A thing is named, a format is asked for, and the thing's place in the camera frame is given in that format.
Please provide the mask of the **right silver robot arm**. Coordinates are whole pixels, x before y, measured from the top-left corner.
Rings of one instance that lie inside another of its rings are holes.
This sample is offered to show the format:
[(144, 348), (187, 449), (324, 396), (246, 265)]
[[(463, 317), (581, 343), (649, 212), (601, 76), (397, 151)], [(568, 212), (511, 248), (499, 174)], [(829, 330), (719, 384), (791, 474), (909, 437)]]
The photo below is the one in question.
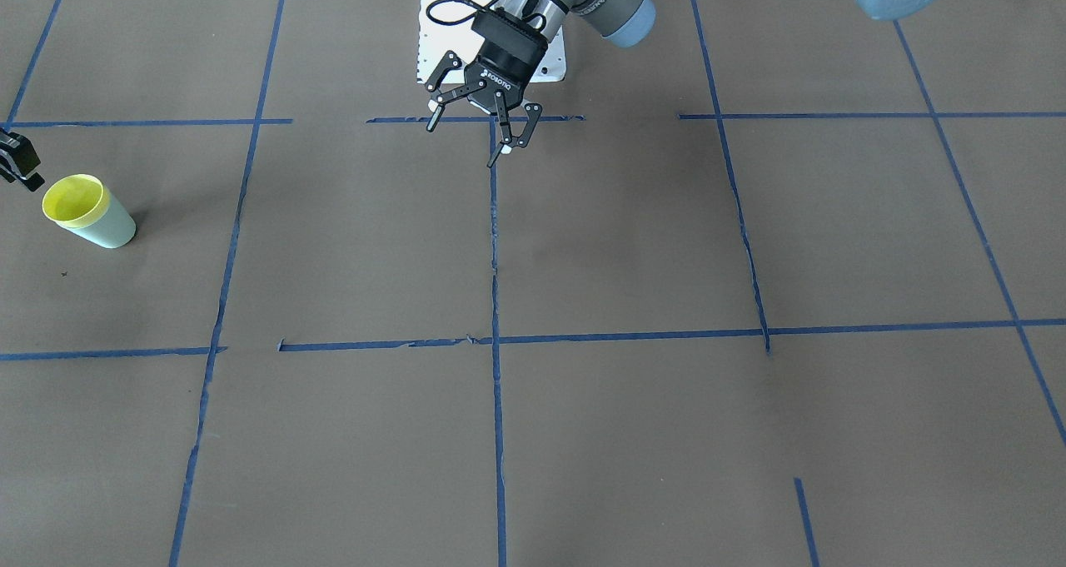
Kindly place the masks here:
[(652, 0), (433, 0), (424, 21), (438, 28), (468, 26), (480, 39), (477, 54), (466, 60), (448, 48), (421, 77), (429, 93), (429, 132), (445, 110), (466, 101), (491, 117), (496, 145), (488, 167), (503, 153), (528, 147), (544, 108), (528, 97), (543, 70), (550, 46), (568, 17), (586, 21), (602, 39), (628, 48), (655, 27)]

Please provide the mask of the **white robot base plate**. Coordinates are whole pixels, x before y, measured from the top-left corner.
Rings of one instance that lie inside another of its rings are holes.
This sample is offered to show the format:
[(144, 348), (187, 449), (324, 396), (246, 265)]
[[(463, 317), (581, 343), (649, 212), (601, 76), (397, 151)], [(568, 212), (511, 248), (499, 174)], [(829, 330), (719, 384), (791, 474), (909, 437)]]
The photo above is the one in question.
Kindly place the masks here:
[(426, 84), (447, 52), (473, 62), (484, 51), (508, 51), (519, 60), (533, 56), (533, 44), (545, 44), (531, 82), (562, 82), (567, 60), (562, 33), (565, 13), (555, 0), (420, 0), (416, 47), (416, 81)]

